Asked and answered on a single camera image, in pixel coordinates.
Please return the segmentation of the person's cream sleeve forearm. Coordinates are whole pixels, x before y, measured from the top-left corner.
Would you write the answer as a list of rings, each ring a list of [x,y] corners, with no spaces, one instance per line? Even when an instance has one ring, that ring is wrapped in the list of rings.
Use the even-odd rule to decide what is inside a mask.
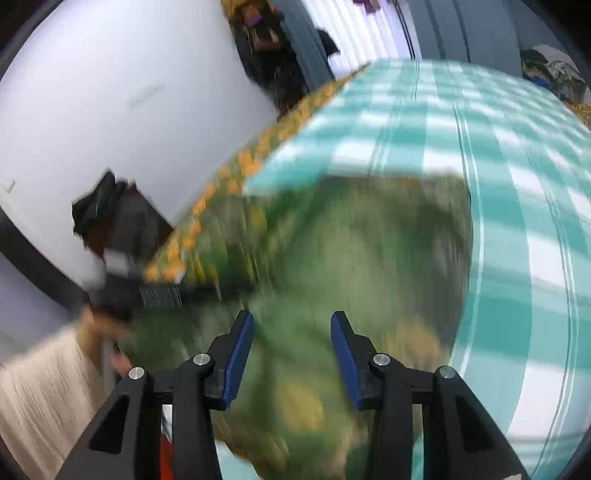
[[[66,326],[1,369],[1,459],[18,479],[54,479],[111,389]]]

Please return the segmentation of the person's left hand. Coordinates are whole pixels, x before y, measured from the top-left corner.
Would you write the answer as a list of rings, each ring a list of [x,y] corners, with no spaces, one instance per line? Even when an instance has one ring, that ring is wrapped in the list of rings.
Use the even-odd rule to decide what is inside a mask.
[[[126,324],[104,310],[82,307],[76,327],[76,340],[82,353],[103,370],[103,344],[122,339],[129,332]]]

